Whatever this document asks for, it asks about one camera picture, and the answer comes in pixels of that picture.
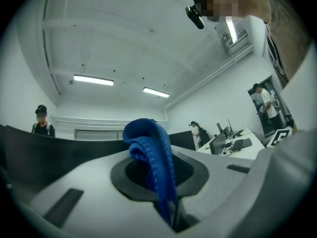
white wall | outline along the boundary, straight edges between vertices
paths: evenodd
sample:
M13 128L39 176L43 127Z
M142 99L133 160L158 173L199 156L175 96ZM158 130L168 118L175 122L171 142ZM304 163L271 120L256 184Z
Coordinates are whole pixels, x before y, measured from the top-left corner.
M198 122L210 135L219 134L216 124L224 128L230 120L234 130L249 127L264 139L263 128L248 90L271 73L263 59L250 54L191 95L167 110L168 133L189 130Z
M16 13L16 29L24 59L38 85L56 105L59 95L45 59L43 13L46 0L26 0Z
M108 104L99 97L87 100L81 96L62 94L58 102L58 116L82 119L117 119L134 120L138 118L150 118L165 120L163 109Z
M49 115L56 106L41 90L25 62L13 18L0 43L0 123L31 131L35 109L45 105Z
M110 104L102 98L87 99L85 96L62 94L58 103L56 136L74 139L74 131L80 130L123 130L125 125L139 118L155 119L166 123L163 109Z
M249 16L248 19L251 26L251 39L254 54L261 58L265 44L265 24L263 20L254 16Z

doorway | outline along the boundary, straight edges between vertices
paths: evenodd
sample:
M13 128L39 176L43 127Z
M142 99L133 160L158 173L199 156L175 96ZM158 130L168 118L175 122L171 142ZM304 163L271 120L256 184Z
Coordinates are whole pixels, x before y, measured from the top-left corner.
M260 83L260 85L264 89L266 89L268 92L273 90L276 93L276 90L273 87L273 85L270 81L270 78L265 80L264 82ZM260 113L260 108L264 107L264 102L263 102L262 96L256 92L254 92L253 89L249 90L248 93L252 99L252 102L257 110L258 117L261 121L261 125L263 127L263 132L264 132L264 136L265 136L265 142L268 143L271 140L271 138L273 137L273 135L275 134L275 130L274 130L273 124L269 120L267 114ZM276 110L279 112L280 117L285 117L286 113L285 113L284 107L282 105L280 97L277 94L276 94L276 98L280 104L279 108L276 108ZM284 119L280 119L280 123L282 124L282 128L286 127Z

black partition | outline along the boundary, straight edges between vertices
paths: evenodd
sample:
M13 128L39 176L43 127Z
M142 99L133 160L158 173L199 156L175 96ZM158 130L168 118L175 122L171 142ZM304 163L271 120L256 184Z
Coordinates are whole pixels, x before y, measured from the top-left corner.
M169 135L171 145L179 146L189 150L196 150L193 133L191 130Z
M5 127L0 124L0 167L6 169L5 163Z
M75 141L5 127L9 176L36 194L82 163L129 149L119 141Z

black monitor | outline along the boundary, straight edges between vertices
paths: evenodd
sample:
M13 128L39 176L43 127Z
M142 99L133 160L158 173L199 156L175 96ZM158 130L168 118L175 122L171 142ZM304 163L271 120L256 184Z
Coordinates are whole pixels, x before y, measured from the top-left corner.
M210 144L211 154L220 155L226 145L226 139L224 133L219 134Z
M193 133L191 130L168 135L171 145L196 151Z
M231 131L230 131L229 126L227 126L227 127L224 129L223 133L224 133L224 136L225 136L226 139L228 139L228 138L230 137Z
M0 124L0 167L6 169L4 142L5 142L5 127Z
M217 123L217 126L218 126L218 129L219 129L220 133L222 133L223 129L221 128L220 123Z
M229 126L230 126L231 133L233 133L231 123L230 123L229 119L227 119L227 120L228 120L228 123L229 123Z

white desk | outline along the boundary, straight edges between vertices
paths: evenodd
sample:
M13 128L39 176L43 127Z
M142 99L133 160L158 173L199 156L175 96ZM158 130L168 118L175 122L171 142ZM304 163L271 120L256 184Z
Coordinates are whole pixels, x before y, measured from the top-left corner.
M223 154L223 152L224 152L224 150L223 150L223 152L220 154L220 156L228 156L228 157L232 157L232 158L255 160L257 155L258 155L258 152L260 150L264 149L264 146L262 145L260 140L248 128L244 128L243 131L241 132L241 135L242 136L240 136L240 137L230 138L230 139L226 140L226 143L234 142L234 141L239 140L239 139L249 138L252 142L252 146L242 148L238 152L232 152L232 154L229 151L227 151L227 153L225 155ZM203 147L198 149L197 152L211 154L209 144L213 140L214 139L210 140L207 144L205 144Z

